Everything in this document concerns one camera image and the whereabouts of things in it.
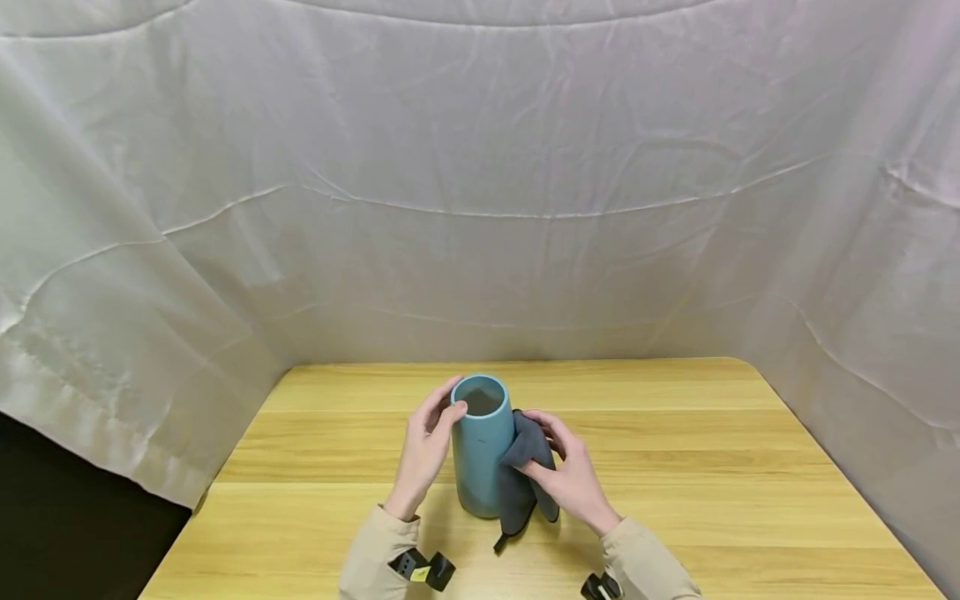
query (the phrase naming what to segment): person's right hand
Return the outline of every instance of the person's right hand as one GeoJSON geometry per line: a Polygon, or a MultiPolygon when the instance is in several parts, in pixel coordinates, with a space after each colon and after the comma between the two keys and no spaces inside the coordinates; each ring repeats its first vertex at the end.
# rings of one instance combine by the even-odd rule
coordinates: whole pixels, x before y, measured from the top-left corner
{"type": "Polygon", "coordinates": [[[559,417],[542,411],[523,411],[540,424],[550,448],[563,464],[557,470],[530,461],[519,470],[540,484],[562,509],[576,516],[598,537],[606,536],[623,517],[618,515],[597,479],[584,441],[573,434],[559,417]]]}

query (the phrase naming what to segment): beige jacket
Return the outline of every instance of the beige jacket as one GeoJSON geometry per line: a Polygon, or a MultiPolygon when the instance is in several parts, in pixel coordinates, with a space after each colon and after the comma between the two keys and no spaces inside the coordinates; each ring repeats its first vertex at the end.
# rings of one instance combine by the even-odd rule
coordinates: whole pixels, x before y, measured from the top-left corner
{"type": "MultiPolygon", "coordinates": [[[[340,600],[403,600],[410,582],[388,563],[417,546],[419,529],[418,518],[405,523],[374,508],[347,552],[340,575],[340,600]]],[[[624,519],[600,541],[607,572],[623,588],[623,600],[702,597],[677,559],[636,521],[624,519]]]]}

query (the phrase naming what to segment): light wood grain surface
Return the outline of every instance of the light wood grain surface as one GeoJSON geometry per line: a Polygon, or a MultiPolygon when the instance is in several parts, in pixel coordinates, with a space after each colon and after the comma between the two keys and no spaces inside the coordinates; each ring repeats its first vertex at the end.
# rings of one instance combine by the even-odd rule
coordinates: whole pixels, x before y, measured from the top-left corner
{"type": "MultiPolygon", "coordinates": [[[[613,505],[651,527],[713,600],[942,599],[749,365],[726,358],[298,367],[276,386],[142,598],[336,598],[347,547],[393,481],[404,422],[451,374],[491,372],[515,408],[560,414],[613,505]]],[[[602,568],[573,518],[537,515],[497,558],[497,521],[459,506],[448,460],[420,550],[458,570],[411,599],[578,598],[602,568]]]]}

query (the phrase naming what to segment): dark floor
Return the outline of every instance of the dark floor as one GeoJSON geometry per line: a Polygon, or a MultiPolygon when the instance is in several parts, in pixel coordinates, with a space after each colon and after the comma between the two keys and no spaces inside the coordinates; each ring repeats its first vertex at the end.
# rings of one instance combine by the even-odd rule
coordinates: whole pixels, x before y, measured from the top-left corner
{"type": "Polygon", "coordinates": [[[189,516],[0,414],[0,598],[132,600],[189,516]]]}

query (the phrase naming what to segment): person's left hand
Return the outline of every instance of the person's left hand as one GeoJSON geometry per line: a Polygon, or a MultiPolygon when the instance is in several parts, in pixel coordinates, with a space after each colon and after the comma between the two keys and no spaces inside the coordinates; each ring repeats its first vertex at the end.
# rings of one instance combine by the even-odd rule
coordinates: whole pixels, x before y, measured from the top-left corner
{"type": "Polygon", "coordinates": [[[431,392],[407,420],[394,488],[383,503],[383,510],[400,520],[414,517],[444,465],[453,423],[467,413],[467,403],[462,400],[450,405],[450,392],[461,379],[456,375],[431,392]]]}

